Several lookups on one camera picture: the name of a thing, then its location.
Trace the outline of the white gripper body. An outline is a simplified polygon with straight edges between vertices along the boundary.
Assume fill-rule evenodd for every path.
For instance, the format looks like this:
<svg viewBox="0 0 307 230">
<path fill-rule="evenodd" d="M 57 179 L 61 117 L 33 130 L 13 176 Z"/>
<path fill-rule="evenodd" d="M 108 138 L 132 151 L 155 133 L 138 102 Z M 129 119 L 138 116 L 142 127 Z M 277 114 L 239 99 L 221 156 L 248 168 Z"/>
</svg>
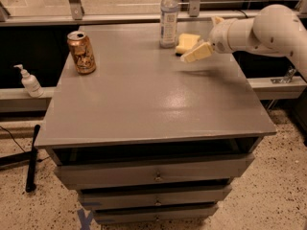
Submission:
<svg viewBox="0 0 307 230">
<path fill-rule="evenodd" d="M 229 54 L 233 52 L 229 46 L 228 32 L 235 21 L 235 18 L 225 19 L 213 26 L 213 29 L 209 33 L 208 40 L 215 52 L 220 54 Z"/>
</svg>

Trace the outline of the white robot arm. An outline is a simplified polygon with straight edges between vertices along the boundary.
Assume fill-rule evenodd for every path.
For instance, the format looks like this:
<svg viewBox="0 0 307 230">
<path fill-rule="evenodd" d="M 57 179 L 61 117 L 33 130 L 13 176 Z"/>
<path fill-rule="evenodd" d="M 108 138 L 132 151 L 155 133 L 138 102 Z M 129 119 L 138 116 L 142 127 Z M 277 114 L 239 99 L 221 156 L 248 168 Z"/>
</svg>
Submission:
<svg viewBox="0 0 307 230">
<path fill-rule="evenodd" d="M 297 15 L 283 5 L 269 5 L 253 18 L 212 18 L 208 40 L 200 40 L 184 53 L 186 63 L 210 57 L 214 52 L 285 57 L 307 80 L 307 30 Z"/>
</svg>

